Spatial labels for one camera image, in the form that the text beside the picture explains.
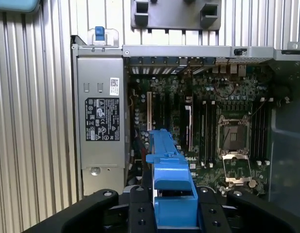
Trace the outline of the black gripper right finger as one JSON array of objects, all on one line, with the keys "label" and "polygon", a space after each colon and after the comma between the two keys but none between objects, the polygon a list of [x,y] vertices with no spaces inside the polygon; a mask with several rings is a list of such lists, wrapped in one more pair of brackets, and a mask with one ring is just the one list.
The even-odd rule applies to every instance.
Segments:
[{"label": "black gripper right finger", "polygon": [[198,187],[198,220],[202,233],[300,233],[300,217],[243,190],[221,196]]}]

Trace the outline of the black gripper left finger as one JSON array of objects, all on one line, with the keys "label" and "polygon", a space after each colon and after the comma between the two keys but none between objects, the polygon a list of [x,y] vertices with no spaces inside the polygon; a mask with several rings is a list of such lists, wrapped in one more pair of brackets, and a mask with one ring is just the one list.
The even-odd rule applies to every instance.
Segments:
[{"label": "black gripper left finger", "polygon": [[44,221],[27,233],[155,233],[154,209],[146,187],[136,185],[120,195],[111,189],[99,190]]}]

